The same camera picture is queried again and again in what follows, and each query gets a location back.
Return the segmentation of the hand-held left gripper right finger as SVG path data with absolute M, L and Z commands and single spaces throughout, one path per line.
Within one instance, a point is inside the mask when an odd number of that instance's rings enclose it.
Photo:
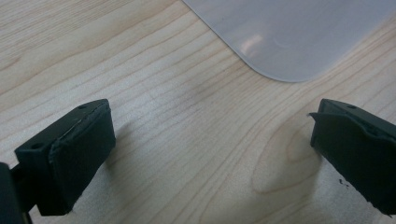
M 311 147 L 373 207 L 396 215 L 396 125 L 330 99 L 311 117 Z

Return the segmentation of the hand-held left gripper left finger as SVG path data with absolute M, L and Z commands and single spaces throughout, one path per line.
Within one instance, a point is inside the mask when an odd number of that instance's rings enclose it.
M 69 213 L 115 145 L 107 99 L 74 108 L 15 150 L 22 207 Z

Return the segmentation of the clear plastic tiered storage box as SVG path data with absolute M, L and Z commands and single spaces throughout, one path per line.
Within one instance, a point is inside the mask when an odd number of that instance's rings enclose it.
M 257 73 L 319 77 L 379 24 L 396 0 L 182 0 Z

